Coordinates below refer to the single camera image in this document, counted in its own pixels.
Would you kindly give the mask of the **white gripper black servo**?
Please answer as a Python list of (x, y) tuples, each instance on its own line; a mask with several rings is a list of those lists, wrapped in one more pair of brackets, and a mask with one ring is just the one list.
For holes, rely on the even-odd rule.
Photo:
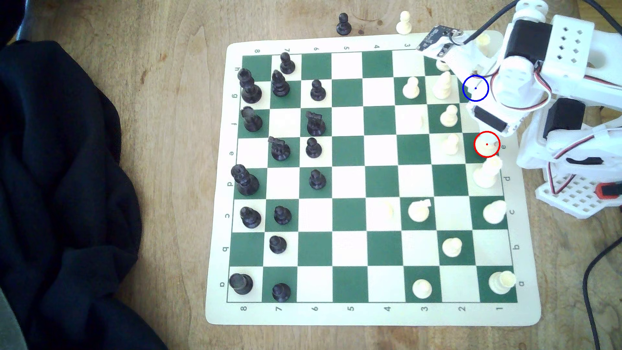
[(523, 112), (502, 106), (493, 97), (493, 73), (499, 68), (497, 54), (486, 57), (472, 42), (468, 45), (454, 45), (441, 41), (440, 47), (447, 49), (442, 60), (462, 82), (460, 92), (468, 92), (471, 101), (467, 110), (482, 131), (496, 131), (507, 137), (517, 131), (523, 121)]

